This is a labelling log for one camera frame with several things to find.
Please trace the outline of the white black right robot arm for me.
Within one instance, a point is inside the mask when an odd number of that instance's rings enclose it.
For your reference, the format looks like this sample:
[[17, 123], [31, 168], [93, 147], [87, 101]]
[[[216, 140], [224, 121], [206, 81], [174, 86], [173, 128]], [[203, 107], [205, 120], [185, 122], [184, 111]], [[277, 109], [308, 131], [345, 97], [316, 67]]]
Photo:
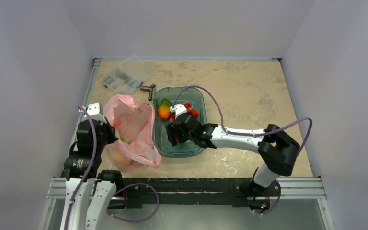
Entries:
[[264, 163], [250, 181], [250, 189], [256, 195], [267, 191], [278, 177], [292, 175], [301, 149], [295, 139], [274, 124], [257, 130], [224, 129], [221, 125], [203, 124], [189, 114], [181, 114], [165, 129], [172, 146], [191, 141], [204, 149], [233, 148], [259, 154]]

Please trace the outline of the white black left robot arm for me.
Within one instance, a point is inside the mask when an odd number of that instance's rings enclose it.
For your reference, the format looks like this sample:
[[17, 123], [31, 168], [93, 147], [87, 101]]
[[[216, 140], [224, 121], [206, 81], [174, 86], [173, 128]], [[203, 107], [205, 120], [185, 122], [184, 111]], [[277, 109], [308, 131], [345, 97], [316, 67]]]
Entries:
[[60, 229], [98, 230], [111, 197], [120, 195], [124, 189], [119, 171], [97, 172], [105, 146], [118, 138], [107, 119], [83, 120], [78, 124], [76, 136], [62, 173], [66, 198]]

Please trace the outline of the red fake strawberry bunch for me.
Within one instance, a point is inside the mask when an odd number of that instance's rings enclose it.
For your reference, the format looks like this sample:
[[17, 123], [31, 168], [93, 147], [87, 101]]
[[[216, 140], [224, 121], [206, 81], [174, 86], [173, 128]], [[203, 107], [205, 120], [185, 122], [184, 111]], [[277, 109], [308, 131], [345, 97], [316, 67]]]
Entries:
[[173, 123], [175, 132], [177, 134], [177, 143], [185, 143], [192, 138], [192, 132], [198, 125], [198, 118], [200, 112], [194, 109], [189, 102], [182, 103], [187, 108], [187, 113], [176, 117]]

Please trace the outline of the pink plastic bag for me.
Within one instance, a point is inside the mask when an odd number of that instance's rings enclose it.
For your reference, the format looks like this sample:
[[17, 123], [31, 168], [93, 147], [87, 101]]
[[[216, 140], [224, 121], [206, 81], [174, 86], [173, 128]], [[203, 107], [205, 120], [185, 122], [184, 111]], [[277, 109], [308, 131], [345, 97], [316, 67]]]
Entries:
[[155, 108], [140, 103], [130, 95], [113, 96], [104, 106], [103, 115], [115, 128], [118, 140], [106, 145], [109, 160], [126, 173], [139, 166], [158, 168], [161, 164], [153, 142]]

